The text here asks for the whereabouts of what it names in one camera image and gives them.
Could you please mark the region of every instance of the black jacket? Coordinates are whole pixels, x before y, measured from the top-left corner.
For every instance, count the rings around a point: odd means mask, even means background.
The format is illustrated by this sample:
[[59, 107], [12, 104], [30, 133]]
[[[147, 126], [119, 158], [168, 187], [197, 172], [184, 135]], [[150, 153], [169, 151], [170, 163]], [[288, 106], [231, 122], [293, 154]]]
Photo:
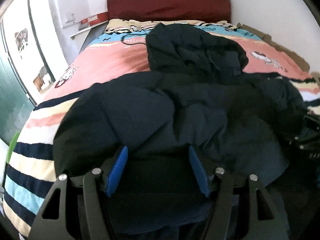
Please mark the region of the black jacket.
[[[186, 31], [197, 42], [185, 39]], [[128, 147], [129, 160], [117, 194], [199, 194], [189, 145], [232, 173], [257, 174], [265, 185], [284, 172], [288, 161], [275, 132], [299, 133], [306, 112], [288, 81], [243, 74], [247, 58], [236, 42], [189, 25], [158, 25], [147, 36], [147, 49], [150, 72], [94, 84], [71, 107], [53, 143], [57, 174], [82, 175], [100, 166], [119, 144]], [[119, 215], [125, 212], [121, 202], [117, 205], [114, 198], [113, 203], [109, 212], [117, 233], [178, 226], [168, 224], [168, 213], [163, 213], [147, 229], [136, 210], [130, 227], [130, 218]], [[193, 203], [209, 207], [201, 196]], [[203, 221], [206, 215], [198, 209], [178, 219], [179, 225]]]

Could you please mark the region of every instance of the green door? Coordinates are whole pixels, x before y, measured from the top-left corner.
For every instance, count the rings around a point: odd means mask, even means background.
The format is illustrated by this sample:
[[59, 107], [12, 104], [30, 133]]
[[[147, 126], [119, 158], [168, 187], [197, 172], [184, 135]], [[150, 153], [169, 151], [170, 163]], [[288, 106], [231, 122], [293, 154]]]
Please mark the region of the green door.
[[17, 131], [21, 131], [33, 103], [27, 97], [19, 77], [16, 76], [4, 39], [3, 24], [0, 23], [0, 138], [7, 144]]

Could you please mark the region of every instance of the red headboard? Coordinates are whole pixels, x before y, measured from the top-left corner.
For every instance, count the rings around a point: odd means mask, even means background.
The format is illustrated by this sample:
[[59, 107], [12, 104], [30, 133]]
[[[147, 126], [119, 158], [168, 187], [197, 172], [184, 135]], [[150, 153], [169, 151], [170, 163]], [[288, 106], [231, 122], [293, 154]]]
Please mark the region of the red headboard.
[[231, 21], [230, 0], [107, 0], [110, 19]]

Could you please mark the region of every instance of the navy stripe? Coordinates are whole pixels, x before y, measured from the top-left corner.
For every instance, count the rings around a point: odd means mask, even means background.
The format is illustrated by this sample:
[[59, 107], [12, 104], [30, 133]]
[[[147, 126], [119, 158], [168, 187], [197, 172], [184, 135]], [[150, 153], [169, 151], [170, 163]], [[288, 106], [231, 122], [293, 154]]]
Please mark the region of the navy stripe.
[[294, 78], [288, 78], [285, 76], [280, 75], [278, 72], [269, 72], [269, 73], [242, 73], [242, 76], [244, 76], [245, 78], [248, 78], [248, 80], [252, 80], [252, 78], [257, 78], [257, 79], [273, 79], [273, 78], [278, 78], [278, 77], [282, 77], [282, 79], [284, 80], [291, 80], [292, 82], [295, 83], [317, 83], [316, 80], [314, 78], [307, 78], [305, 80], [300, 80], [300, 79], [294, 79]]
[[34, 111], [39, 110], [41, 108], [47, 108], [47, 107], [52, 107], [52, 106], [57, 106], [63, 102], [69, 101], [71, 99], [75, 99], [78, 98], [79, 96], [81, 96], [81, 94], [86, 91], [86, 89], [81, 90], [81, 91], [77, 91], [68, 95], [65, 95], [63, 97], [60, 98], [53, 98], [50, 99], [48, 101], [42, 102], [40, 103], [38, 106], [35, 107]]
[[39, 180], [32, 176], [23, 174], [11, 167], [10, 165], [8, 165], [7, 176], [19, 186], [24, 187], [31, 193], [41, 198], [46, 197], [47, 193], [53, 185], [53, 182]]
[[4, 221], [6, 223], [7, 228], [13, 232], [13, 234], [17, 237], [17, 239], [19, 239], [19, 231], [14, 227], [14, 225], [11, 223], [9, 218], [4, 216]]
[[313, 101], [304, 101], [304, 103], [306, 104], [306, 106], [311, 106], [311, 107], [316, 107], [316, 106], [320, 106], [320, 99], [316, 99]]
[[25, 221], [29, 226], [32, 226], [33, 220], [35, 220], [36, 215], [31, 211], [26, 209], [20, 203], [15, 201], [6, 191], [4, 192], [4, 200], [8, 206], [15, 212], [23, 221]]
[[28, 143], [17, 142], [14, 148], [14, 152], [29, 158], [53, 161], [52, 144], [44, 144], [44, 143], [28, 144]]

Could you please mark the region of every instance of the light switch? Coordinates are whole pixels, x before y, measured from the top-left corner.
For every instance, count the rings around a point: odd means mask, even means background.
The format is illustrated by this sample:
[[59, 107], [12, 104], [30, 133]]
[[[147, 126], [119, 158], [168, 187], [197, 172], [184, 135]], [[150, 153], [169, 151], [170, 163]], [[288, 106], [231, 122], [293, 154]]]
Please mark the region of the light switch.
[[65, 23], [74, 22], [76, 20], [74, 13], [65, 14]]

